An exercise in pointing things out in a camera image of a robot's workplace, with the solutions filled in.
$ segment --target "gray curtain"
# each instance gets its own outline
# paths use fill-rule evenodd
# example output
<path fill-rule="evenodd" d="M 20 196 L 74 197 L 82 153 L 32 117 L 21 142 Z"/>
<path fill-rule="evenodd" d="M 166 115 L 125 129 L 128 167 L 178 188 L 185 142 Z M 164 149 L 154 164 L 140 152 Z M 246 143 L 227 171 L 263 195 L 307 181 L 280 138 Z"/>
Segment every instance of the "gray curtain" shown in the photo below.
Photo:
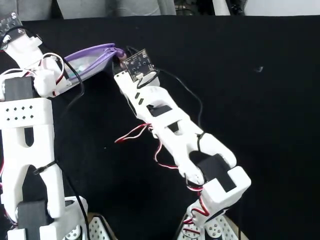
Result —
<path fill-rule="evenodd" d="M 65 19 L 107 16 L 175 15 L 174 0 L 57 0 Z M 15 11 L 21 20 L 49 19 L 52 0 L 0 0 L 0 15 Z"/>

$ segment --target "black background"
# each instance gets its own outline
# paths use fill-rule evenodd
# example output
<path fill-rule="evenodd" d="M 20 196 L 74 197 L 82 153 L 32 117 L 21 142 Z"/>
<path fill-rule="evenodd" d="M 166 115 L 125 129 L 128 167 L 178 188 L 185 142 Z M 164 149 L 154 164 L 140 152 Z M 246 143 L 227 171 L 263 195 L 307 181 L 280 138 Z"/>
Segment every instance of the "black background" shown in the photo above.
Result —
<path fill-rule="evenodd" d="M 229 147 L 252 180 L 243 198 L 250 239 L 310 239 L 319 189 L 320 17 L 156 16 L 28 22 L 66 56 L 114 42 L 146 48 L 153 64 L 179 76 L 204 102 L 202 125 Z M 16 65 L 0 55 L 0 70 Z M 160 76 L 196 121 L 198 103 L 174 79 Z M 79 89 L 52 101 L 56 155 L 91 212 L 102 213 L 122 239 L 171 239 L 196 196 L 175 170 L 157 166 L 157 141 L 113 141 L 140 121 L 115 81 L 99 73 L 68 115 Z M 170 163 L 167 154 L 160 159 Z M 28 178 L 26 199 L 39 196 Z M 72 195 L 65 186 L 67 196 Z M 237 205 L 227 215 L 235 222 Z M 7 222 L 0 215 L 1 239 Z"/>

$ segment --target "black cable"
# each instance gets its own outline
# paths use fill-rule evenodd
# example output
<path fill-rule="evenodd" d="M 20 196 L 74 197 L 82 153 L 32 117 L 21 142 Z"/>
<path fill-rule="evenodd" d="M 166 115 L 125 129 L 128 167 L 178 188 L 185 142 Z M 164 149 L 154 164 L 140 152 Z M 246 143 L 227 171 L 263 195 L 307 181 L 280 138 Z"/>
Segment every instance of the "black cable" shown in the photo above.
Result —
<path fill-rule="evenodd" d="M 69 178 L 69 176 L 66 174 L 66 172 L 63 170 L 63 168 L 61 167 L 60 163 L 57 161 L 56 164 L 58 165 L 58 167 L 61 169 L 61 172 L 62 174 L 64 175 L 67 183 L 69 184 L 71 190 L 73 191 L 78 203 L 79 203 L 79 206 L 81 208 L 81 212 L 83 214 L 83 217 L 84 217 L 84 221 L 85 221 L 85 227 L 86 227 L 86 235 L 87 235 L 87 238 L 88 240 L 90 240 L 90 232 L 89 232 L 89 222 L 88 222 L 88 218 L 87 218 L 87 214 L 86 214 L 86 211 L 85 211 L 85 208 L 84 208 L 84 205 L 82 204 L 81 202 L 81 199 L 80 199 L 80 196 L 79 196 L 79 193 L 77 192 L 75 186 L 73 185 L 71 179 Z"/>
<path fill-rule="evenodd" d="M 201 133 L 201 134 L 199 134 L 197 137 L 198 137 L 198 140 L 196 141 L 196 145 L 197 145 L 197 147 L 198 147 L 198 151 L 200 152 L 200 153 L 202 153 L 201 152 L 201 148 L 200 148 L 200 140 L 203 138 L 203 136 L 206 134 L 206 132 L 203 132 L 203 133 Z"/>
<path fill-rule="evenodd" d="M 185 90 L 187 90 L 192 96 L 194 96 L 194 98 L 199 102 L 199 105 L 200 105 L 200 110 L 199 110 L 199 114 L 198 114 L 198 117 L 197 117 L 197 124 L 199 126 L 199 128 L 202 129 L 201 127 L 201 117 L 202 117 L 202 113 L 203 113 L 203 110 L 204 110 L 204 105 L 201 101 L 201 99 L 193 92 L 191 91 L 185 84 L 184 82 L 179 78 L 177 77 L 176 75 L 164 70 L 164 69 L 161 69 L 161 68 L 157 68 L 157 70 L 159 70 L 160 72 L 163 72 L 171 77 L 173 77 L 174 79 L 176 79 L 184 88 Z"/>
<path fill-rule="evenodd" d="M 6 31 L 4 33 L 4 35 L 2 36 L 2 38 L 0 39 L 0 49 L 3 49 L 3 45 L 4 45 L 4 39 L 5 37 L 11 33 L 12 31 L 14 30 L 18 30 L 18 29 L 23 29 L 23 30 L 26 30 L 28 33 L 30 33 L 31 35 L 33 35 L 34 37 L 38 37 L 41 41 L 42 41 L 42 45 L 48 49 L 50 52 L 52 53 L 56 53 L 58 54 L 57 51 L 53 50 L 51 47 L 49 47 L 48 45 L 46 45 L 44 43 L 44 41 L 42 40 L 42 38 L 34 33 L 32 30 L 28 29 L 27 27 L 25 26 L 14 26 L 12 28 L 10 28 L 8 31 Z M 70 63 L 64 58 L 64 57 L 61 57 L 63 62 L 70 68 L 70 70 L 74 73 L 74 75 L 76 76 L 76 78 L 78 79 L 79 81 L 79 84 L 80 84 L 80 93 L 78 95 L 76 95 L 73 100 L 71 100 L 71 102 L 69 102 L 69 104 L 65 107 L 65 110 L 62 112 L 60 118 L 62 118 L 69 110 L 70 108 L 85 94 L 85 85 L 81 79 L 81 77 L 79 76 L 79 74 L 77 73 L 77 71 L 70 65 Z"/>
<path fill-rule="evenodd" d="M 147 86 L 149 83 L 153 82 L 160 74 L 160 71 L 159 70 L 156 70 L 155 71 L 155 75 L 150 78 L 148 81 L 144 82 L 141 84 L 141 82 L 144 80 L 144 78 L 141 78 L 138 82 L 138 84 L 136 85 L 136 88 L 137 89 L 142 89 L 143 87 Z"/>

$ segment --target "circuit board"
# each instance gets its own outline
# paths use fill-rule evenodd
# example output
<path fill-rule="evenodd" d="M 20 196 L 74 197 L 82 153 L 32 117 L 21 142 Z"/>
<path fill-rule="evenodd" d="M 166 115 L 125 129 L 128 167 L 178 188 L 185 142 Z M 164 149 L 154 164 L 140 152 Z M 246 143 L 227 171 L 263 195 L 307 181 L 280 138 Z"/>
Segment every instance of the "circuit board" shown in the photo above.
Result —
<path fill-rule="evenodd" d="M 123 67 L 129 72 L 133 82 L 155 71 L 145 49 L 124 60 Z"/>
<path fill-rule="evenodd" d="M 17 14 L 15 12 L 12 12 L 5 15 L 0 19 L 0 38 L 2 38 L 9 29 L 16 26 L 22 26 L 22 23 L 19 20 Z M 13 41 L 23 34 L 25 34 L 25 31 L 23 29 L 17 29 L 10 32 L 8 35 L 10 36 L 10 40 Z"/>

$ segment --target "white metal plate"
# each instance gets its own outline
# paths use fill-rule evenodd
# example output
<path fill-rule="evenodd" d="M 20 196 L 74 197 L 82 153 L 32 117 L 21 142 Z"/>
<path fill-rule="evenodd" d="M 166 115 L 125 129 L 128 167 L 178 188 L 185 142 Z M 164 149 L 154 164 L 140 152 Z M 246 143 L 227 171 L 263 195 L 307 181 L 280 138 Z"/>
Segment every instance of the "white metal plate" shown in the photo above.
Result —
<path fill-rule="evenodd" d="M 91 240 L 111 240 L 99 217 L 94 217 L 89 224 Z"/>
<path fill-rule="evenodd" d="M 192 230 L 198 230 L 196 227 L 192 224 L 187 225 L 185 224 L 183 228 L 188 228 Z M 238 240 L 237 235 L 235 232 L 232 230 L 230 227 L 229 223 L 225 219 L 223 215 L 218 216 L 210 221 L 208 221 L 205 225 L 204 228 L 207 232 L 207 234 L 212 238 L 212 239 L 221 239 L 220 237 L 222 236 L 222 240 Z M 185 230 L 182 230 L 177 238 L 177 240 L 205 240 L 205 235 L 201 234 L 186 234 Z"/>

